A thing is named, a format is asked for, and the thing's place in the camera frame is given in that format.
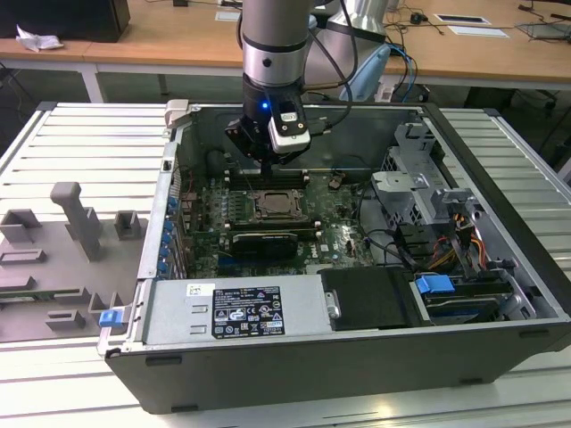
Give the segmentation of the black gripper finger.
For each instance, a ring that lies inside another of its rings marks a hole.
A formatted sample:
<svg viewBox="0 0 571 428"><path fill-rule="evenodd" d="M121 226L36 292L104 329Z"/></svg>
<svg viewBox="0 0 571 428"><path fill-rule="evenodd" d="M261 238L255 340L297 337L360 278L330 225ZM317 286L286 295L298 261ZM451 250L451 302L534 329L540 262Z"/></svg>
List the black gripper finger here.
<svg viewBox="0 0 571 428"><path fill-rule="evenodd" d="M269 136L259 124L249 118L240 118L228 123L225 133L239 151L260 164L261 175L269 176Z"/></svg>
<svg viewBox="0 0 571 428"><path fill-rule="evenodd" d="M278 154L275 152L271 152L269 154L269 159L267 162L267 177L271 177L273 174L273 166L274 165L286 165L291 161L294 161L296 158L300 157L302 154L306 152L306 149L298 152L289 152L286 154Z"/></svg>

